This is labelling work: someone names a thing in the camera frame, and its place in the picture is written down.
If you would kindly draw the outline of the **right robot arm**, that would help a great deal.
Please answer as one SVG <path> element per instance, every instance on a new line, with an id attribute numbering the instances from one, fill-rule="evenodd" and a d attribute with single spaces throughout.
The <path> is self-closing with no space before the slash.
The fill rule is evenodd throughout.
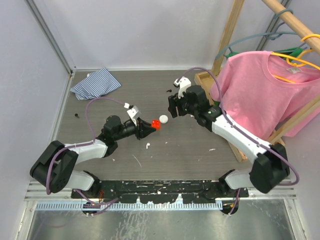
<path id="1" fill-rule="evenodd" d="M 192 115 L 197 123 L 227 140 L 251 162 L 245 170 L 230 170 L 219 181 L 219 191 L 231 197 L 237 189 L 254 187 L 267 194 L 290 174 L 286 149 L 280 143 L 271 144 L 253 135 L 222 109 L 211 105 L 199 85 L 177 85 L 178 92 L 168 97 L 168 111 L 173 118 Z"/>

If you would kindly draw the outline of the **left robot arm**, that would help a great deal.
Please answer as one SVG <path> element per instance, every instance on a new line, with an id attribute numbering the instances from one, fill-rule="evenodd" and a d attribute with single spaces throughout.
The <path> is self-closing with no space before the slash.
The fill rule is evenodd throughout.
<path id="1" fill-rule="evenodd" d="M 76 171 L 75 165 L 106 158 L 118 148 L 119 140 L 130 136 L 141 140 L 160 127 L 161 123 L 156 119 L 151 123 L 141 118 L 121 122 L 119 116 L 109 116 L 101 133 L 92 141 L 74 144 L 52 141 L 31 167 L 29 174 L 46 188 L 47 194 L 72 188 L 82 190 L 88 198 L 95 198 L 100 193 L 97 177 L 88 171 Z"/>

